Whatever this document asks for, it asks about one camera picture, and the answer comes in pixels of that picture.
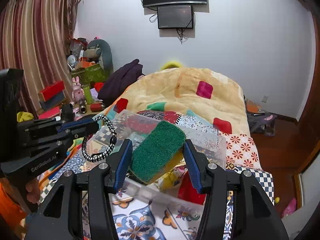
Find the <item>person's left hand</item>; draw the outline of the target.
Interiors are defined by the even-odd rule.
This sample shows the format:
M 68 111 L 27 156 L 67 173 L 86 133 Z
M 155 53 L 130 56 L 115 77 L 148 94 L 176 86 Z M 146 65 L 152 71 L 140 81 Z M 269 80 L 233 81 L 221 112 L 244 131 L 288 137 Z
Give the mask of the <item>person's left hand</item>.
M 41 195 L 38 179 L 34 178 L 33 180 L 29 181 L 26 184 L 25 189 L 27 191 L 27 200 L 33 204 L 37 204 Z

